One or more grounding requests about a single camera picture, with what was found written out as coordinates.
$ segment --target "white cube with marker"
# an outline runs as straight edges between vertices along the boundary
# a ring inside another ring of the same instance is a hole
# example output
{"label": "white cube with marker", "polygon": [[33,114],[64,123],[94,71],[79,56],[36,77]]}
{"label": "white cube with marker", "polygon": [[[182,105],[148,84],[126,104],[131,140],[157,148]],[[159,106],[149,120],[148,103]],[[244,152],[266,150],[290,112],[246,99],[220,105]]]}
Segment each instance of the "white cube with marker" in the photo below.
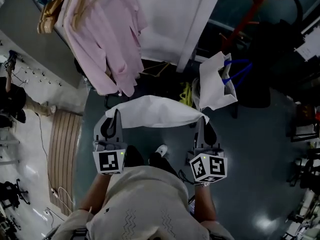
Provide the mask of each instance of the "white cube with marker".
{"label": "white cube with marker", "polygon": [[215,183],[227,177],[227,158],[200,153],[190,161],[196,182]]}
{"label": "white cube with marker", "polygon": [[99,174],[120,174],[125,166],[126,149],[94,151],[93,158]]}

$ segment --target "gray floor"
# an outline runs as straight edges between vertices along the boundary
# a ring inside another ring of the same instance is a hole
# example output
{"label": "gray floor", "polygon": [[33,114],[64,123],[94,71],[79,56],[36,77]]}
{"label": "gray floor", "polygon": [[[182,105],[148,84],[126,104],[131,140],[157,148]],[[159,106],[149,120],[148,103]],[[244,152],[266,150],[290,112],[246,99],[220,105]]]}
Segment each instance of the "gray floor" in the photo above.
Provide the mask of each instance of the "gray floor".
{"label": "gray floor", "polygon": [[[104,97],[91,91],[76,159],[76,203],[83,198],[96,175],[92,156],[93,127],[104,111]],[[289,187],[286,183],[290,162],[306,149],[305,143],[293,144],[286,137],[293,112],[292,102],[276,91],[271,91],[270,107],[240,107],[238,119],[231,117],[229,107],[204,111],[210,117],[218,142],[228,158],[228,177],[210,188],[218,220],[235,239],[279,239],[288,226],[285,225],[287,215],[304,195],[303,189]],[[192,179],[190,167],[184,165],[186,153],[193,147],[194,140],[194,129],[188,125],[125,129],[124,140],[134,145],[146,161],[148,154],[166,144],[172,167],[176,171],[182,169]],[[193,186],[187,184],[187,187],[192,196]]]}

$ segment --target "shoe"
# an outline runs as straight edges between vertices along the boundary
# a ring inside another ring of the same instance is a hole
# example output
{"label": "shoe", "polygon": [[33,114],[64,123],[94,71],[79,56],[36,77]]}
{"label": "shoe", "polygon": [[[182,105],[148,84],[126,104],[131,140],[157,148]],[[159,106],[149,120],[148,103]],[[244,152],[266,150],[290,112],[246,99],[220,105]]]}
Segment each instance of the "shoe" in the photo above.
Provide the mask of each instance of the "shoe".
{"label": "shoe", "polygon": [[50,107],[51,115],[56,113],[56,111],[57,111],[57,106],[56,105],[53,105],[53,106]]}
{"label": "shoe", "polygon": [[23,123],[23,124],[26,123],[26,120],[27,120],[26,113],[22,109],[18,110],[17,112],[13,112],[13,113],[11,112],[10,114],[15,120],[18,120],[20,123]]}
{"label": "shoe", "polygon": [[163,157],[168,151],[168,146],[167,145],[161,145],[160,147],[157,148],[155,151],[156,153],[159,153],[161,157]]}

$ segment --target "red pole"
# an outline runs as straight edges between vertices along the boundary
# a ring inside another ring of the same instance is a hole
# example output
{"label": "red pole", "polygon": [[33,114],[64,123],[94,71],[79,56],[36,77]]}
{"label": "red pole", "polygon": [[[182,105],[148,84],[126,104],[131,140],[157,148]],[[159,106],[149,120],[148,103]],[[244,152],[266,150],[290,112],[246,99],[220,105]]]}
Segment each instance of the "red pole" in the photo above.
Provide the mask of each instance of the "red pole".
{"label": "red pole", "polygon": [[240,24],[234,29],[232,34],[229,36],[229,38],[223,43],[221,51],[225,51],[231,44],[232,41],[235,39],[235,37],[239,34],[240,31],[242,31],[245,26],[248,24],[248,22],[254,17],[259,7],[262,5],[264,0],[255,0],[255,3],[250,8],[248,13],[242,18],[242,21]]}

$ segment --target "wooden board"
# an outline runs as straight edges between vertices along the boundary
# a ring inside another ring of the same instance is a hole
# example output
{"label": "wooden board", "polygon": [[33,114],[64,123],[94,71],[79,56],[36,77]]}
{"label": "wooden board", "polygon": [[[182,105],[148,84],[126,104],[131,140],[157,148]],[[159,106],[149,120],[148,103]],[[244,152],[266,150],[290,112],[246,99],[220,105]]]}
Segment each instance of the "wooden board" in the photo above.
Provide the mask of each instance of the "wooden board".
{"label": "wooden board", "polygon": [[[81,122],[82,116],[57,110],[51,130],[48,158],[50,202],[67,216],[73,211],[70,201],[73,198],[73,164]],[[60,200],[52,194],[51,188],[58,193]]]}

